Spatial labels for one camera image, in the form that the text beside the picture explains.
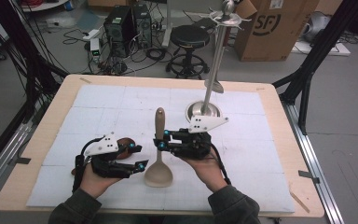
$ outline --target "white bracket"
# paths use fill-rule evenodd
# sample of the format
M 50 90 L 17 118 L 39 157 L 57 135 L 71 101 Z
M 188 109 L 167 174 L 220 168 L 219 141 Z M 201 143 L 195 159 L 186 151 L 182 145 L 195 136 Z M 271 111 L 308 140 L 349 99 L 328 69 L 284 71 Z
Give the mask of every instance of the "white bracket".
M 101 141 L 95 143 L 92 148 L 86 150 L 85 154 L 86 156 L 94 156 L 116 151 L 118 151 L 117 139 L 115 138 L 115 133 L 111 132 Z
M 205 133 L 227 122 L 228 118 L 196 115 L 191 117 L 188 132 Z

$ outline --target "desk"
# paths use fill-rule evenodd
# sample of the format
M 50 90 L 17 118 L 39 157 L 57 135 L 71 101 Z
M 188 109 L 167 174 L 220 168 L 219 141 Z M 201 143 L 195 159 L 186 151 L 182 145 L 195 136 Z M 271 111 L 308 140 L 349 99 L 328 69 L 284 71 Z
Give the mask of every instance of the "desk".
M 11 176 L 0 192 L 1 211 L 51 211 L 51 207 L 27 207 L 37 179 L 40 166 L 45 159 L 55 136 L 59 131 L 66 114 L 76 98 L 82 85 L 116 85 L 155 88 L 205 89 L 202 80 L 145 78 L 145 77 L 99 77 L 99 76 L 68 76 L 62 83 L 46 115 L 37 127 L 34 136 L 22 157 L 31 158 L 27 165 L 17 164 Z M 311 179 L 298 175 L 298 170 L 308 171 L 302 158 L 296 138 L 289 121 L 283 111 L 281 101 L 275 88 L 270 84 L 222 82 L 227 91 L 257 92 L 265 109 L 268 124 L 274 138 L 285 172 L 288 186 L 293 197 L 296 211 L 293 214 L 264 213 L 266 217 L 322 217 L 324 209 Z M 175 214 L 166 211 L 142 211 L 147 214 Z

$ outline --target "metal pole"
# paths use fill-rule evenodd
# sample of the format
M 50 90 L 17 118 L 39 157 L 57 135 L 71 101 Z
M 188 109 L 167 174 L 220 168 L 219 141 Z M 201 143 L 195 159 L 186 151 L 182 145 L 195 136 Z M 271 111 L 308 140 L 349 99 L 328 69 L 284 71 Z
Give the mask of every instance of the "metal pole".
M 216 52 L 213 56 L 212 71 L 211 71 L 211 75 L 209 77 L 209 85 L 206 90 L 205 100 L 204 100 L 204 103 L 203 103 L 202 109 L 201 109 L 201 115 L 205 115 L 205 113 L 207 112 L 209 100 L 211 99 L 213 82 L 216 79 L 216 75 L 219 70 L 219 65 L 220 65 L 220 62 L 223 57 L 223 42 L 225 39 L 224 37 L 226 34 L 227 27 L 224 25 L 221 25 L 218 27 L 218 29 L 219 29 L 219 31 L 217 34 L 217 48 L 216 48 Z

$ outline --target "aluminum frame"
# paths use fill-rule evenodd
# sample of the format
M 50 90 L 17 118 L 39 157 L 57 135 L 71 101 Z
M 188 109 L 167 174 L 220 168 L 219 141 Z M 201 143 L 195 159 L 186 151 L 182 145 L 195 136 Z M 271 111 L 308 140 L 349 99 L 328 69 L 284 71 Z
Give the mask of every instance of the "aluminum frame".
M 344 224 L 344 220 L 342 219 L 341 213 L 339 212 L 336 200 L 334 199 L 333 194 L 327 185 L 324 172 L 318 161 L 318 158 L 316 157 L 312 144 L 310 143 L 310 139 L 307 135 L 302 133 L 301 128 L 298 125 L 298 111 L 296 106 L 287 105 L 285 103 L 282 103 L 282 106 L 292 126 L 296 140 L 300 146 L 301 153 L 303 154 L 310 173 L 313 177 L 317 177 L 320 180 L 319 183 L 315 184 L 315 188 L 317 189 L 322 204 L 324 205 L 325 214 L 327 215 L 331 224 Z
M 39 100 L 36 101 L 35 113 L 33 118 L 36 117 L 36 114 L 39 110 L 43 109 L 42 104 L 47 102 L 46 97 L 39 97 Z M 0 154 L 0 177 L 8 167 L 8 164 L 11 160 L 16 156 L 17 152 L 23 147 L 25 140 L 27 139 L 29 134 L 32 134 L 34 122 L 33 119 L 29 119 L 28 122 L 23 122 L 18 128 L 17 131 L 13 133 L 10 140 L 7 142 L 5 148 L 2 150 Z

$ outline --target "stool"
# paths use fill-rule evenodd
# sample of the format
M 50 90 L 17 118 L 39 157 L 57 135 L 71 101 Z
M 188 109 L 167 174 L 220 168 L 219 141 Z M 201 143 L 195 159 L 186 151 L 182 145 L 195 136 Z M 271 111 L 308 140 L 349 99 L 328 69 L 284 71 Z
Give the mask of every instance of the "stool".
M 201 73 L 209 73 L 208 64 L 201 57 L 194 55 L 195 49 L 205 47 L 209 43 L 208 33 L 198 26 L 182 25 L 171 32 L 171 41 L 179 48 L 183 48 L 186 54 L 175 55 L 166 66 L 166 71 L 173 71 L 176 77 L 198 77 Z

